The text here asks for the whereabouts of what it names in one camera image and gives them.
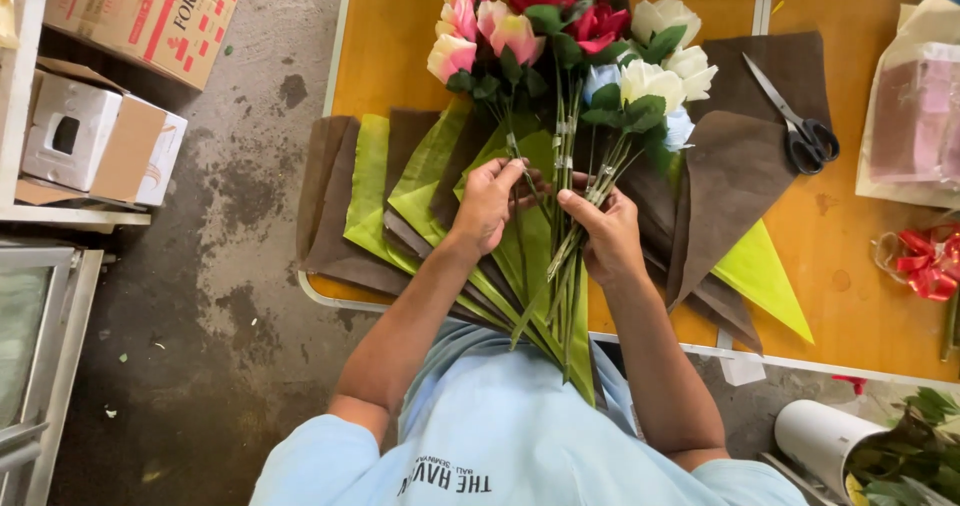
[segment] light blue t-shirt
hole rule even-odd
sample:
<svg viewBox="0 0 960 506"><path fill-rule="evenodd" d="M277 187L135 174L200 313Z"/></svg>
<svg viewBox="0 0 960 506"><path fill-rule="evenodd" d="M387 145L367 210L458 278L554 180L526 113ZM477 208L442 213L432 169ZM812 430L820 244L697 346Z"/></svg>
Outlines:
<svg viewBox="0 0 960 506"><path fill-rule="evenodd" d="M626 381L594 356L606 413L534 346L510 352L497 332L448 322L407 392L394 449L381 457L367 429L314 417L270 452L250 502L805 506L766 464L690 473L637 439Z"/></svg>

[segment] concrete floor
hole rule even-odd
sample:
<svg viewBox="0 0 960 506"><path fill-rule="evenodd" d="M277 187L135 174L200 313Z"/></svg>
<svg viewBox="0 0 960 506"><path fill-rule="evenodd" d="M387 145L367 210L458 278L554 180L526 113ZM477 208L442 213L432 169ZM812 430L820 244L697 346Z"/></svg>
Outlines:
<svg viewBox="0 0 960 506"><path fill-rule="evenodd" d="M152 226L103 242L119 261L98 287L52 504L245 503L271 448L324 410L377 318L318 305L294 276L304 149L324 105L338 9L339 0L240 0L223 42L234 52L219 56L202 95L86 52L190 124ZM44 53L65 46L79 50L45 33ZM733 389L715 360L693 361L738 457L770 447L790 400L882 421L883 399L896 393L870 384L855 401L846 383L775 368Z"/></svg>

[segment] orange table top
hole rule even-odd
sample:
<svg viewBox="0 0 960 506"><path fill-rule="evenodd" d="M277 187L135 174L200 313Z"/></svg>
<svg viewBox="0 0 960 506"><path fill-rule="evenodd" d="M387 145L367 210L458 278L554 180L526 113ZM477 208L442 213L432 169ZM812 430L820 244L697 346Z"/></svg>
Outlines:
<svg viewBox="0 0 960 506"><path fill-rule="evenodd" d="M755 0L683 1L704 23L694 44L752 33ZM763 217L816 340L805 342L748 302L768 356L957 382L960 356L946 363L939 358L945 306L896 283L872 258L871 240L925 222L930 210L853 193L878 58L894 37L901 3L919 1L772 0L779 8L770 17L770 33L819 29L823 36L830 115L844 150L823 173L798 178ZM348 0L327 101L332 114L388 116L390 106L447 106L450 93L426 71L442 5ZM326 297L390 301L316 275L307 279ZM615 333L602 291L593 282L590 287L590 330ZM671 319L680 342L715 345L716 327L690 309L680 306Z"/></svg>

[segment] scissor blade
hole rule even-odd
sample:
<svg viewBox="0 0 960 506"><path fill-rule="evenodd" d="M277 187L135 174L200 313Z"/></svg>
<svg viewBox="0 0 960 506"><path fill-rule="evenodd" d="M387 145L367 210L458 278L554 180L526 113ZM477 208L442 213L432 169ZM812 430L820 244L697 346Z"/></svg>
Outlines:
<svg viewBox="0 0 960 506"><path fill-rule="evenodd" d="M760 87L763 88L763 93L765 93L770 100L774 101L776 109L783 114L783 117L790 119L794 123L800 125L803 120L798 118L796 114L790 107L786 104L786 101L781 97L780 93L777 91L777 88L774 88L774 85L770 83L770 79L767 78L766 74L763 74L761 68L757 67L750 57L747 54L743 54L743 59L747 60L747 66L750 67L750 72L753 73L753 77L756 78L756 81L760 83Z"/></svg>

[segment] person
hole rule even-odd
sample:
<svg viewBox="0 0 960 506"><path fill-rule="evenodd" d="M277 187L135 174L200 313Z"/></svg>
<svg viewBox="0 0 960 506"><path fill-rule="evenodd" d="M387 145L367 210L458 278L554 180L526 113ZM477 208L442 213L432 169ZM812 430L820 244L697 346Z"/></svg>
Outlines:
<svg viewBox="0 0 960 506"><path fill-rule="evenodd" d="M594 349L606 412L533 344L510 351L509 336L447 319L498 245L523 170L497 159L468 176L449 234L350 354L326 414L270 453L251 503L805 504L772 467L727 454L714 400L646 273L637 206L618 190L601 209L557 194L589 234L583 259L619 334L629 383ZM398 445L381 456L396 414Z"/></svg>

